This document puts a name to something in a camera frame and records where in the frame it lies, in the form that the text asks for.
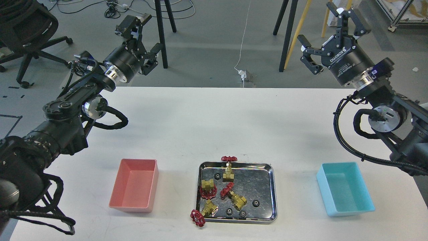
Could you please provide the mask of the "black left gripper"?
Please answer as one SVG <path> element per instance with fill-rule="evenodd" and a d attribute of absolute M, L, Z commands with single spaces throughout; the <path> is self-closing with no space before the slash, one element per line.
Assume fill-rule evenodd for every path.
<path fill-rule="evenodd" d="M 157 55 L 164 49 L 164 44 L 156 43 L 149 52 L 138 52 L 144 48 L 142 28 L 151 18 L 150 14 L 139 17 L 127 15 L 116 26 L 115 34 L 123 38 L 123 43 L 103 61 L 106 67 L 104 75 L 115 84 L 129 83 L 138 73 L 148 75 L 158 65 Z M 129 44 L 137 49 L 130 49 L 127 47 Z"/>

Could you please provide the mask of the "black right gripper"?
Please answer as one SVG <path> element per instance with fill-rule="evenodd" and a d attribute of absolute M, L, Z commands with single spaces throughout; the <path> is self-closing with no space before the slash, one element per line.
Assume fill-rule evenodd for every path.
<path fill-rule="evenodd" d="M 354 37 L 361 37 L 369 34 L 371 27 L 368 25 L 361 12 L 356 9 L 339 11 L 339 8 L 333 3 L 326 4 L 330 12 L 338 18 L 336 34 L 332 35 L 323 45 L 325 51 L 331 52 L 329 56 L 324 56 L 325 51 L 315 49 L 309 43 L 309 40 L 300 34 L 297 39 L 302 44 L 301 62 L 311 71 L 318 75 L 323 71 L 323 66 L 329 68 L 335 79 L 341 86 L 345 86 L 352 79 L 362 74 L 365 70 L 374 66 L 373 61 L 361 49 Z M 355 25 L 352 34 L 349 34 L 348 20 L 351 19 Z M 337 42 L 342 42 L 344 46 L 337 47 Z M 312 55 L 322 56 L 322 65 L 316 64 Z"/>

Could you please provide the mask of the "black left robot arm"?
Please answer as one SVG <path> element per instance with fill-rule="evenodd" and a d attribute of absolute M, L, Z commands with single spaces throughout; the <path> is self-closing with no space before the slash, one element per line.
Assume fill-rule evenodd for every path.
<path fill-rule="evenodd" d="M 127 15 L 115 30 L 123 43 L 103 62 L 87 51 L 75 55 L 71 71 L 81 73 L 81 78 L 66 84 L 56 100 L 44 105 L 45 121 L 22 138 L 1 140 L 1 232 L 10 219 L 44 225 L 29 219 L 37 217 L 60 220 L 68 231 L 48 226 L 66 235 L 75 233 L 75 220 L 58 207 L 63 180 L 44 171 L 60 154 L 73 155 L 87 148 L 92 127 L 116 130 L 128 124 L 127 117 L 110 107 L 100 93 L 112 92 L 117 83 L 128 83 L 138 73 L 148 75 L 158 65 L 157 54 L 164 44 L 156 43 L 147 51 L 142 42 L 142 28 L 151 18 L 147 13 Z"/>

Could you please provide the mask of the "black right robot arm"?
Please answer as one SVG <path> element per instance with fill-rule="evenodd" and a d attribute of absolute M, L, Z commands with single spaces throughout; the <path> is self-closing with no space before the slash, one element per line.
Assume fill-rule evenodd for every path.
<path fill-rule="evenodd" d="M 353 85 L 355 92 L 342 99 L 334 114 L 333 127 L 339 143 L 362 161 L 401 169 L 410 176 L 427 175 L 427 110 L 395 92 L 389 82 L 393 61 L 384 58 L 374 64 L 358 45 L 357 39 L 370 33 L 358 10 L 328 9 L 338 18 L 336 33 L 319 49 L 304 35 L 301 62 L 318 75 L 327 67 L 342 86 Z M 392 152 L 388 160 L 371 157 L 351 147 L 339 129 L 339 116 L 347 103 L 370 103 L 371 109 L 359 109 L 353 118 L 355 133 L 367 139 L 380 139 Z"/>

